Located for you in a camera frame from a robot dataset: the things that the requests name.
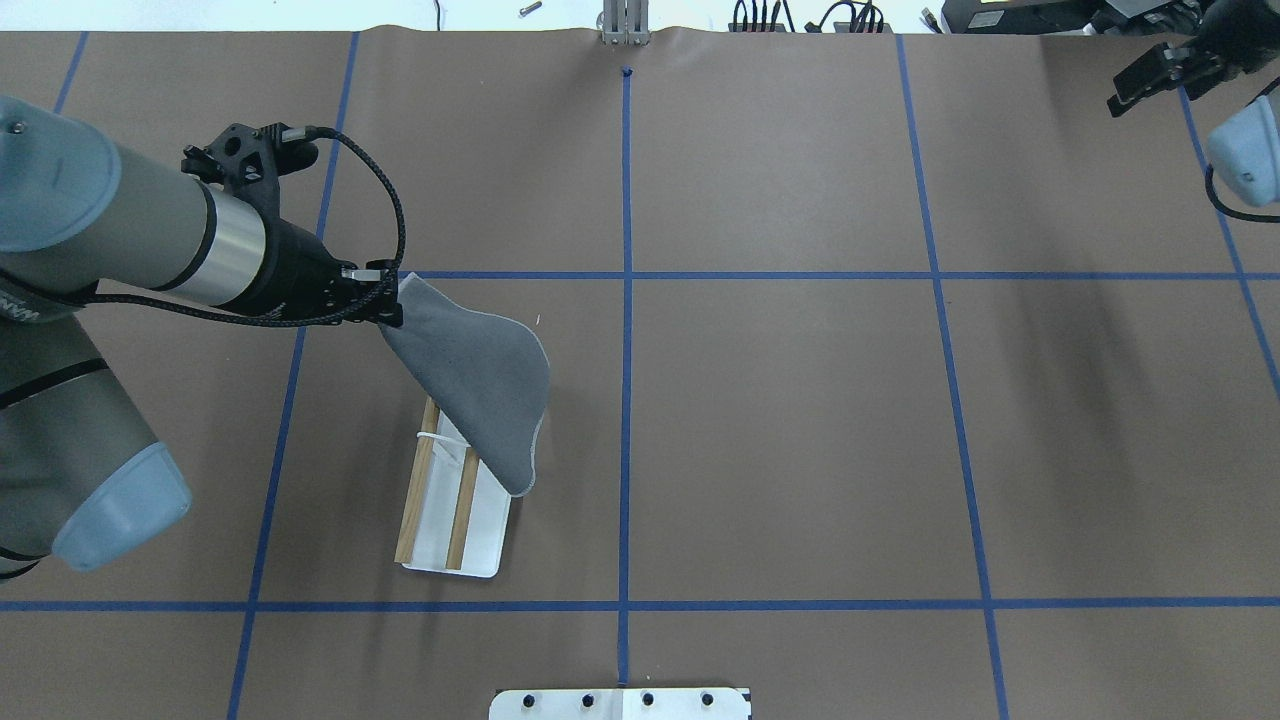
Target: electrical cable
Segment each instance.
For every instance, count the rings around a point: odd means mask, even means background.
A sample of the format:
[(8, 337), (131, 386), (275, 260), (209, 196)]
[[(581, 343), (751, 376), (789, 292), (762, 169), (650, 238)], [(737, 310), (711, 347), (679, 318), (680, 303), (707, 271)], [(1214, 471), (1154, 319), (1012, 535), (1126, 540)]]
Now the electrical cable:
[(1213, 165), (1204, 169), (1204, 192), (1208, 195), (1208, 201), (1213, 204), (1213, 208), (1228, 218), (1249, 223), (1280, 223), (1280, 215), (1254, 215), (1253, 213), (1242, 213), (1228, 208), (1217, 196), (1217, 190), (1213, 188)]
[[(201, 310), (198, 307), (191, 307), (188, 305), (179, 305), (177, 302), (169, 302), (166, 300), (159, 300), (155, 297), (147, 297), (143, 295), (131, 295), (131, 293), (108, 293), (99, 295), (96, 292), (90, 292), (86, 295), (56, 295), (51, 292), (42, 291), (37, 287), (31, 286), (18, 278), (14, 278), (9, 273), (0, 270), (0, 278), (4, 278), (22, 290), (49, 300), (51, 302), (59, 302), (63, 305), (72, 306), (84, 306), (84, 305), (99, 305), (99, 304), (125, 304), (125, 305), (142, 305), (146, 307), (154, 307), (156, 310), (166, 310), (169, 313), (177, 313), (179, 315), (187, 315), (189, 318), (196, 318), (200, 320), (212, 320), (215, 323), (228, 323), (233, 325), (252, 325), (259, 328), (301, 328), (306, 325), (330, 325), (346, 320), (358, 310), (364, 309), (366, 305), (372, 302), (375, 299), (381, 296), (384, 292), (390, 290), (394, 283), (399, 281), (399, 265), (404, 259), (404, 243), (406, 243), (406, 229), (404, 229), (404, 208), (401, 205), (399, 195), (396, 192), (396, 187), (392, 181), (387, 177), (387, 173), (378, 165), (378, 163), (365, 151), (361, 146), (356, 145), (353, 140), (346, 135), (326, 127), (314, 128), (314, 137), (326, 138), (340, 142), (346, 145), (348, 150), (356, 154), (357, 158), (374, 173), (378, 182), (383, 184), (387, 191), (388, 197), (392, 201), (392, 209), (396, 211), (396, 256), (383, 270), (383, 278), (378, 281), (369, 291), (356, 299), (353, 302), (343, 307), (342, 310), (335, 310), (325, 315), (317, 315), (314, 318), (302, 318), (298, 320), (276, 320), (265, 316), (243, 316), (232, 315), (229, 313), (212, 313), (209, 310)], [(311, 138), (312, 133), (308, 132), (307, 137)]]
[[(849, 8), (849, 32), (884, 32), (884, 13), (874, 6), (870, 0), (865, 3), (859, 0), (837, 0), (832, 6), (827, 8), (820, 20), (817, 23), (805, 23), (805, 32), (822, 32), (823, 26), (827, 24), (827, 18), (841, 5)], [(872, 29), (872, 24), (874, 23), (878, 23), (877, 29)]]
[(787, 27), (791, 28), (791, 32), (795, 32), (796, 22), (791, 19), (791, 3), (782, 0), (782, 9), (787, 13)]

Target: silver metal ring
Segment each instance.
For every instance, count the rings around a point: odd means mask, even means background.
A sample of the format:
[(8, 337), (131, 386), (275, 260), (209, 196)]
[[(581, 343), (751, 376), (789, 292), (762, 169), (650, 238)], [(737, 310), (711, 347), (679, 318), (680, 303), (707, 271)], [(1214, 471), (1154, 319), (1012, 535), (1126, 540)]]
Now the silver metal ring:
[(223, 305), (248, 290), (266, 255), (266, 228), (250, 204), (225, 192), (214, 199), (214, 241), (209, 255), (187, 282), (170, 292), (205, 305)]

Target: wooden stick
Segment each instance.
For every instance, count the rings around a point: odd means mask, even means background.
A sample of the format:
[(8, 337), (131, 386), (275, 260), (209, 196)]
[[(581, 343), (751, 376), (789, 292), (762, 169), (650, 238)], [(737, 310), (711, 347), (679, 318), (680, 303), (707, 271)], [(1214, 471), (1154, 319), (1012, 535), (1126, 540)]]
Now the wooden stick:
[(449, 555), (444, 561), (445, 570), (462, 569), (462, 552), (467, 547), (467, 528), (471, 525), (471, 501), (476, 495), (476, 474), (480, 471), (480, 456), (474, 447), (467, 447), (462, 460), (462, 484), (458, 486), (458, 507), (453, 511), (453, 533), (449, 536)]
[[(426, 410), (422, 411), (424, 433), (438, 432), (440, 409), (430, 396)], [(401, 534), (396, 542), (396, 562), (413, 560), (413, 542), (417, 539), (417, 525), (422, 519), (422, 498), (426, 497), (426, 478), (431, 474), (431, 447), (435, 438), (417, 438), (417, 451), (413, 454), (413, 469), (408, 474), (408, 497), (404, 498), (404, 514), (401, 516)]]

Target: gray towel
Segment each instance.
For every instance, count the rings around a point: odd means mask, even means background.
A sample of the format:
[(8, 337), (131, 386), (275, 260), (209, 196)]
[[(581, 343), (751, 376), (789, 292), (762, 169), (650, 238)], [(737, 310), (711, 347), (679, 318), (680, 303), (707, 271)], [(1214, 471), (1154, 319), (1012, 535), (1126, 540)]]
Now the gray towel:
[(538, 336), (511, 318), (467, 310), (417, 275), (399, 286), (404, 324), (380, 325), (426, 388), (511, 495), (534, 487), (534, 448), (550, 395)]

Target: blue tape line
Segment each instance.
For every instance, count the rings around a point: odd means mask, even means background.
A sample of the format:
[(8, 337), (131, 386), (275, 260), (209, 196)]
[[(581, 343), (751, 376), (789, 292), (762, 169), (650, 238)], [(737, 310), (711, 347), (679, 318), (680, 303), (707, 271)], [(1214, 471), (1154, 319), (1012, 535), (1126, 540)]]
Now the blue tape line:
[(636, 612), (833, 612), (879, 610), (982, 610), (980, 600), (654, 600)]
[[(342, 96), (338, 99), (338, 118), (333, 127), (343, 132), (347, 124), (347, 101), (351, 99), (351, 77), (356, 72), (356, 53), (360, 50), (360, 33), (351, 33), (351, 45), (347, 46), (347, 72), (342, 78)], [(324, 240), (325, 225), (329, 222), (329, 200), (333, 197), (333, 181), (338, 177), (338, 150), (342, 143), (333, 141), (329, 147), (329, 168), (324, 178), (324, 193), (320, 196), (320, 217), (316, 219), (316, 237)]]
[[(1229, 281), (1238, 273), (1075, 272), (1075, 270), (401, 270), (425, 279), (492, 281)], [(1280, 273), (1245, 273), (1277, 281)]]
[[(915, 188), (920, 200), (920, 220), (924, 224), (924, 243), (929, 254), (929, 270), (933, 272), (933, 304), (938, 314), (938, 331), (942, 336), (942, 357), (947, 366), (947, 387), (951, 392), (951, 415), (956, 427), (956, 446), (960, 451), (960, 473), (964, 477), (965, 503), (969, 506), (969, 529), (973, 537), (973, 555), (978, 566), (978, 587), (983, 602), (991, 601), (991, 578), (987, 571), (987, 550), (982, 537), (982, 519), (978, 514), (978, 493), (973, 486), (973, 466), (969, 461), (969, 438), (964, 424), (964, 406), (960, 402), (960, 383), (956, 379), (955, 354), (951, 348), (951, 329), (947, 322), (947, 306), (942, 295), (942, 278), (938, 274), (938, 251), (933, 237), (933, 214), (929, 210), (929, 193), (924, 184), (924, 161), (920, 155), (920, 137), (915, 126), (915, 106), (911, 101), (911, 79), (906, 68), (906, 47), (902, 36), (897, 41), (897, 68), (902, 78), (902, 102), (906, 109), (906, 127), (911, 138), (911, 161), (915, 165)], [(996, 707), (1001, 720), (1009, 720), (1009, 700), (1005, 692), (1004, 661), (1000, 656), (1000, 637), (996, 632), (996, 614), (984, 610), (987, 625), (987, 651), (991, 655), (991, 673), (996, 692)]]
[(63, 87), (58, 91), (58, 101), (54, 102), (54, 113), (58, 115), (63, 114), (63, 106), (67, 104), (67, 96), (72, 92), (72, 83), (76, 81), (76, 70), (79, 69), (81, 58), (84, 56), (84, 45), (88, 44), (88, 31), (82, 32), (79, 40), (76, 41), (76, 51), (72, 53), (72, 64), (67, 67), (67, 77), (63, 78)]
[(1064, 597), (992, 600), (995, 610), (1084, 610), (1140, 607), (1280, 607), (1280, 597)]
[[(1196, 149), (1196, 160), (1199, 161), (1201, 173), (1203, 173), (1208, 161), (1204, 159), (1204, 149), (1199, 143), (1199, 132), (1196, 129), (1196, 118), (1192, 115), (1192, 104), (1187, 99), (1187, 91), (1181, 87), (1178, 88), (1178, 96), (1183, 102), (1183, 119), (1187, 120), (1187, 132), (1192, 137), (1192, 147)], [(1231, 225), (1226, 222), (1226, 217), (1219, 213), (1216, 209), (1213, 214), (1217, 215), (1217, 227), (1222, 231), (1222, 240), (1226, 242), (1226, 252), (1231, 256), (1231, 265), (1235, 268), (1235, 277), (1240, 281), (1240, 295), (1244, 296), (1244, 305), (1249, 309), (1249, 322), (1253, 323), (1253, 334), (1258, 338), (1258, 347), (1262, 350), (1262, 360), (1267, 365), (1267, 373), (1271, 374), (1271, 389), (1275, 391), (1276, 398), (1280, 398), (1280, 370), (1276, 369), (1275, 355), (1271, 354), (1271, 343), (1267, 342), (1266, 329), (1262, 327), (1262, 318), (1258, 315), (1258, 306), (1253, 302), (1253, 292), (1249, 290), (1249, 281), (1244, 274), (1244, 263), (1240, 260), (1240, 254), (1235, 247), (1235, 237), (1231, 236)]]
[[(342, 96), (338, 101), (338, 118), (334, 129), (342, 132), (347, 119), (347, 101), (351, 97), (351, 78), (356, 68), (356, 53), (360, 50), (360, 33), (351, 33), (347, 49), (347, 70), (342, 81)], [(316, 237), (324, 240), (325, 223), (329, 217), (329, 202), (333, 199), (333, 181), (338, 172), (338, 142), (329, 152), (329, 168), (325, 174), (324, 193), (320, 197), (320, 215), (316, 218)], [(236, 674), (232, 678), (230, 701), (227, 706), (227, 719), (236, 720), (239, 714), (241, 693), (244, 689), (244, 673), (248, 669), (248, 652), (253, 642), (253, 623), (257, 616), (257, 598), (262, 589), (262, 570), (266, 566), (266, 548), (271, 537), (271, 520), (275, 516), (275, 497), (280, 487), (280, 470), (284, 468), (284, 448), (289, 439), (289, 424), (293, 419), (293, 401), (298, 388), (298, 372), (302, 368), (302, 348), (306, 345), (307, 329), (298, 328), (293, 341), (293, 360), (289, 364), (289, 382), (284, 389), (284, 407), (280, 410), (280, 430), (275, 441), (275, 457), (271, 461), (271, 479), (266, 488), (262, 507), (262, 525), (257, 536), (257, 552), (253, 556), (253, 575), (250, 580), (248, 607), (244, 610), (244, 625), (241, 630), (239, 652), (236, 656)]]
[[(388, 612), (388, 614), (497, 614), (497, 612), (617, 612), (613, 600), (531, 601), (259, 601), (255, 612)], [(244, 612), (247, 602), (204, 601), (0, 601), (0, 612)], [(1280, 607), (1277, 596), (1188, 597), (1010, 597), (992, 598), (887, 598), (887, 600), (632, 600), (634, 612), (838, 612), (838, 611), (978, 611), (978, 610), (1133, 610), (1160, 607), (1231, 609)]]
[(618, 603), (600, 601), (480, 602), (259, 602), (259, 612), (617, 612)]
[(625, 273), (618, 272), (579, 272), (579, 270), (401, 270), (399, 277), (410, 274), (422, 279), (463, 279), (463, 281), (621, 281)]
[(637, 281), (927, 281), (933, 275), (910, 270), (641, 270)]
[(630, 680), (631, 657), (631, 73), (622, 68), (622, 447), (618, 489), (618, 685)]
[(266, 486), (266, 500), (262, 503), (262, 524), (257, 533), (257, 551), (253, 553), (253, 574), (250, 579), (248, 602), (244, 607), (244, 625), (241, 628), (239, 650), (236, 653), (236, 674), (232, 676), (230, 700), (227, 706), (228, 720), (239, 714), (241, 692), (244, 689), (244, 671), (248, 669), (248, 651), (253, 642), (253, 623), (257, 616), (257, 598), (262, 589), (262, 570), (266, 566), (266, 547), (271, 537), (271, 520), (275, 518), (275, 497), (280, 487), (280, 470), (284, 466), (284, 448), (289, 439), (289, 424), (293, 419), (293, 398), (298, 387), (298, 369), (302, 366), (302, 347), (306, 343), (307, 329), (298, 328), (293, 341), (293, 360), (289, 364), (289, 382), (284, 389), (284, 406), (280, 410), (280, 428), (275, 438), (275, 456), (271, 460), (271, 478)]
[(246, 602), (154, 600), (10, 600), (0, 612), (244, 612)]

